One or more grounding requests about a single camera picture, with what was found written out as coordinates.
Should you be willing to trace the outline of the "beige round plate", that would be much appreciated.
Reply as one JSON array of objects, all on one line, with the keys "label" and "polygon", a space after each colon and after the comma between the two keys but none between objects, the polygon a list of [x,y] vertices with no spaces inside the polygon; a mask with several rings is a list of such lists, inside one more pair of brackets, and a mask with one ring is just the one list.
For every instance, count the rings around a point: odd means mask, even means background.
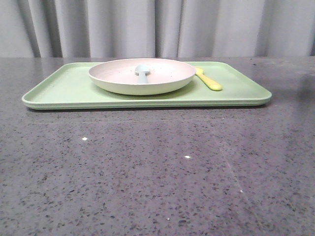
[{"label": "beige round plate", "polygon": [[[137,66],[149,69],[146,82],[139,82]],[[89,77],[98,87],[126,95],[155,95],[172,92],[189,84],[196,68],[171,59],[137,58],[104,62],[89,69]]]}]

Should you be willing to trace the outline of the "light blue plastic spoon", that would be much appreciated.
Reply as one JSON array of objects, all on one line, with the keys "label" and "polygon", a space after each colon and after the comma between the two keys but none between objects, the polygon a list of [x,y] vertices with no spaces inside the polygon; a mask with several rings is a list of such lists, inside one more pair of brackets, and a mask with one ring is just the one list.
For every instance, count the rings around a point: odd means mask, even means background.
[{"label": "light blue plastic spoon", "polygon": [[140,64],[135,68],[135,74],[138,75],[138,83],[147,84],[147,74],[150,73],[150,69],[148,66]]}]

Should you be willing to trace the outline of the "yellow plastic fork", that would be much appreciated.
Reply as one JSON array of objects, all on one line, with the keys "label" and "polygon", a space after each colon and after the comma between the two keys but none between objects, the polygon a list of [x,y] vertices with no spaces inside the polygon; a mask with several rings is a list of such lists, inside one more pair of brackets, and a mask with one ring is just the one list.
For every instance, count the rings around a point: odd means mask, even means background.
[{"label": "yellow plastic fork", "polygon": [[220,85],[218,82],[214,81],[213,79],[207,77],[204,74],[204,70],[201,68],[196,68],[196,75],[199,77],[199,79],[210,89],[213,91],[221,91],[222,85]]}]

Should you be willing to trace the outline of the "light green rectangular tray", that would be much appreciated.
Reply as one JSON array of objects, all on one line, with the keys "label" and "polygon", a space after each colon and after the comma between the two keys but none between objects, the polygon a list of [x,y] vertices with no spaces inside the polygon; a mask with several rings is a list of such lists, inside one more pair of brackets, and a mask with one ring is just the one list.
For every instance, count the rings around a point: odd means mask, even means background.
[{"label": "light green rectangular tray", "polygon": [[270,101],[270,91],[232,66],[215,61],[191,61],[206,76],[223,86],[210,90],[198,77],[185,87],[159,95],[132,96],[96,86],[88,76],[94,62],[63,65],[23,95],[23,103],[35,110],[260,106]]}]

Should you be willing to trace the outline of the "grey pleated curtain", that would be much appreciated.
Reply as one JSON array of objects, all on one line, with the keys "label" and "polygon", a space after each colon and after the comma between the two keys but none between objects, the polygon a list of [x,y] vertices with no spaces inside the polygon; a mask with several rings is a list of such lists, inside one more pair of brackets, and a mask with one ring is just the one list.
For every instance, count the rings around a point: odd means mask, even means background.
[{"label": "grey pleated curtain", "polygon": [[3,0],[3,58],[315,53],[312,0]]}]

